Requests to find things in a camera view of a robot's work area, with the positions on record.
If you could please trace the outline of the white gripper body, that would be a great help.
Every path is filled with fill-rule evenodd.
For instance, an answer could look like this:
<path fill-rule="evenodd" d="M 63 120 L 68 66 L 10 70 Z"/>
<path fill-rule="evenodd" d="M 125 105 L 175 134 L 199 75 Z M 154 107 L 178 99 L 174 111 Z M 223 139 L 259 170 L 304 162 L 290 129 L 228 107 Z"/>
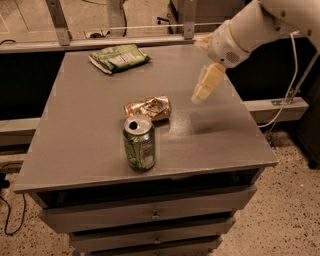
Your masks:
<path fill-rule="evenodd" d="M 208 43 L 208 56 L 225 68 L 234 68 L 250 56 L 234 40 L 231 24 L 230 20 L 225 21 L 213 32 Z"/>

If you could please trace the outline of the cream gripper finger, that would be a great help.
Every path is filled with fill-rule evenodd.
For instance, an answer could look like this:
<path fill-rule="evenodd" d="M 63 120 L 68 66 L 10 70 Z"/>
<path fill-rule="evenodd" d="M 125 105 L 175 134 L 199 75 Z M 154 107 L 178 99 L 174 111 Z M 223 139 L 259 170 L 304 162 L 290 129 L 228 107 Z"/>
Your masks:
<path fill-rule="evenodd" d="M 193 91 L 191 100 L 194 104 L 204 102 L 215 88 L 222 82 L 226 68 L 220 63 L 212 63 L 204 66 L 200 72 L 197 85 Z"/>
<path fill-rule="evenodd" d="M 196 40 L 194 42 L 194 45 L 199 49 L 207 50 L 211 38 L 212 38 L 212 34 L 208 34 L 208 35 Z"/>

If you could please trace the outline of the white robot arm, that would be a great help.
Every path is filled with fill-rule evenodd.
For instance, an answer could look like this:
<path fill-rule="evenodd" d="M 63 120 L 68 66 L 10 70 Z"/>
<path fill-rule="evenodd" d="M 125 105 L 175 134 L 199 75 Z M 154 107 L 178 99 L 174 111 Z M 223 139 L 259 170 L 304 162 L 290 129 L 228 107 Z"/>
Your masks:
<path fill-rule="evenodd" d="M 252 0 L 232 19 L 195 42 L 213 63 L 202 68 L 192 102 L 204 102 L 226 70 L 248 59 L 257 48 L 295 31 L 320 51 L 320 0 Z"/>

